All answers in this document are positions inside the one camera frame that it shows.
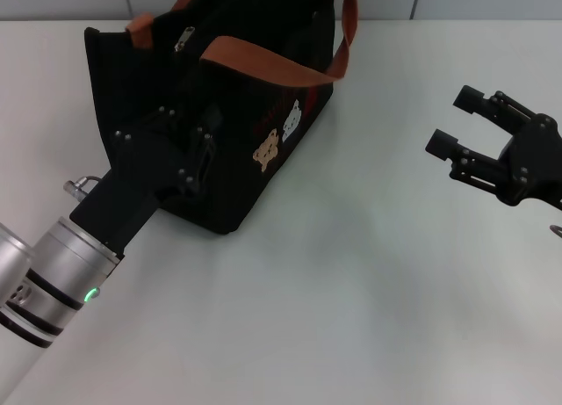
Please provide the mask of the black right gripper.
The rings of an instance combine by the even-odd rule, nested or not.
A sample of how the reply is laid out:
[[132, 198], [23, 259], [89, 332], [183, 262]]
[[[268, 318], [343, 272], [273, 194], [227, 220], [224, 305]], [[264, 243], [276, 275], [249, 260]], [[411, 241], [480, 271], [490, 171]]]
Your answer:
[[502, 91], [485, 98], [468, 85], [453, 105], [488, 119], [513, 136], [498, 161], [460, 145], [458, 139], [437, 129], [425, 150], [442, 161], [451, 160], [451, 179], [496, 194], [508, 206], [525, 199], [561, 206], [561, 136], [553, 118], [536, 115]]

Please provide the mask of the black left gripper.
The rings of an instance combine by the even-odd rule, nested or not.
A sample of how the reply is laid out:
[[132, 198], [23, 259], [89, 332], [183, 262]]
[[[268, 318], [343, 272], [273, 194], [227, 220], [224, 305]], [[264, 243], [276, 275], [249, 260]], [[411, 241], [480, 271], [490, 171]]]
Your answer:
[[110, 137], [110, 170], [71, 212], [69, 219], [119, 258], [168, 199], [205, 189], [216, 154], [220, 110], [188, 114], [160, 106]]

